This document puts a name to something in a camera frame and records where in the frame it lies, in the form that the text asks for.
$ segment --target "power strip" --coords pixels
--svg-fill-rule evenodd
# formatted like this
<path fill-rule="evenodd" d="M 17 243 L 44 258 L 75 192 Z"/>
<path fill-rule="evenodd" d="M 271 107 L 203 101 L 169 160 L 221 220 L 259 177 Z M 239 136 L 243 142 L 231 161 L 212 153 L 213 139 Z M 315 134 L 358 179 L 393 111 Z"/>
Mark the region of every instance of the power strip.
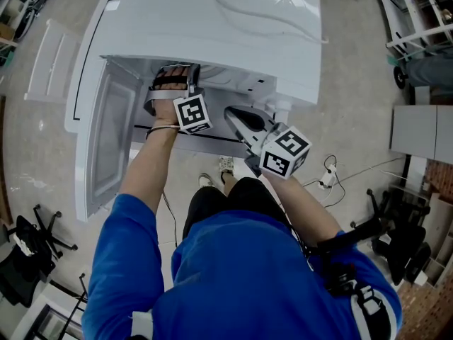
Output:
<path fill-rule="evenodd" d="M 336 172 L 337 168 L 334 167 L 334 165 L 330 164 L 320 182 L 318 183 L 318 188 L 322 190 L 330 189 L 333 185 L 333 182 L 335 181 Z"/>

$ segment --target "bracelet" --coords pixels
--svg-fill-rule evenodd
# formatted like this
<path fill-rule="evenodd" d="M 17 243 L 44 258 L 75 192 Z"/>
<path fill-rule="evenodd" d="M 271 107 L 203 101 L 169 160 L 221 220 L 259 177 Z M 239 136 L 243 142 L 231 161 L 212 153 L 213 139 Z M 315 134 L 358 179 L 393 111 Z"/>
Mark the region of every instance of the bracelet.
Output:
<path fill-rule="evenodd" d="M 164 128 L 177 128 L 179 129 L 179 126 L 177 125 L 168 125 L 168 126 L 157 126 L 157 127 L 153 127 L 153 128 L 150 128 L 148 131 L 147 131 L 147 134 L 146 136 L 144 137 L 145 141 L 148 139 L 148 136 L 151 132 L 153 131 L 157 131 L 157 130 L 162 130 Z"/>

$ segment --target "gray cabinet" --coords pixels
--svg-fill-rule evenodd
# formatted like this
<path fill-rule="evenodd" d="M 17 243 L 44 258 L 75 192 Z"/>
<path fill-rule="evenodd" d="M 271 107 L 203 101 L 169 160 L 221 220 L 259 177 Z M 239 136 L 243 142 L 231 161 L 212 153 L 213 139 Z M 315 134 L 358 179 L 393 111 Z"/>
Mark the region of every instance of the gray cabinet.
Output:
<path fill-rule="evenodd" d="M 453 106 L 395 106 L 390 149 L 453 164 Z"/>

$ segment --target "tiled floor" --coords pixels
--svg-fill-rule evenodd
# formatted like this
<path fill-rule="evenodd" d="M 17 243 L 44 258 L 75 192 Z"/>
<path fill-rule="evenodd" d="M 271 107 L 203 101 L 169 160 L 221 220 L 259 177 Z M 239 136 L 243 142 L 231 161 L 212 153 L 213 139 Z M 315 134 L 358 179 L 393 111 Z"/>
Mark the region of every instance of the tiled floor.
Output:
<path fill-rule="evenodd" d="M 61 210 L 63 218 L 55 232 L 79 245 L 77 252 L 64 252 L 53 273 L 55 280 L 80 291 L 78 274 L 89 268 L 101 226 L 108 215 L 100 211 L 88 224 L 78 222 L 74 208 L 74 155 L 76 137 L 64 130 L 64 105 L 24 101 L 23 94 L 36 52 L 45 31 L 45 21 L 54 18 L 79 34 L 84 33 L 98 0 L 50 0 L 16 51 L 12 65 L 4 70 L 0 92 L 6 94 L 4 168 L 13 216 L 34 220 L 32 208 L 41 203 L 49 211 Z M 341 163 L 340 178 L 369 165 L 397 157 L 388 151 L 391 109 L 401 93 L 387 64 L 384 19 L 376 0 L 321 0 L 323 34 L 322 77 L 317 107 L 291 112 L 296 125 L 313 143 L 313 149 L 296 176 L 305 182 L 323 174 L 323 161 L 333 153 Z M 399 172 L 402 161 L 383 166 Z M 174 150 L 166 194 L 176 216 L 178 241 L 188 204 L 197 190 L 200 172 L 215 176 L 218 158 Z M 347 195 L 329 208 L 347 230 L 351 220 L 369 213 L 365 191 L 386 188 L 391 176 L 367 171 L 343 183 Z M 320 200 L 327 192 L 310 186 Z M 342 195 L 336 186 L 326 201 Z M 165 205 L 157 213 L 159 244 L 166 286 L 171 285 L 169 261 L 174 248 L 174 223 Z"/>

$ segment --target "washing machine lid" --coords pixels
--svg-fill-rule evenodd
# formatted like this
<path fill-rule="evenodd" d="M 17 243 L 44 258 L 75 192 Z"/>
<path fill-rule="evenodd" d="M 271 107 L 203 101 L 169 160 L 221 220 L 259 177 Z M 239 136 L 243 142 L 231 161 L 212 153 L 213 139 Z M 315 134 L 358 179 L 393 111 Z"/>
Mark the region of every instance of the washing machine lid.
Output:
<path fill-rule="evenodd" d="M 319 0 L 122 0 L 100 54 L 161 57 L 277 77 L 280 93 L 316 103 L 321 73 Z"/>

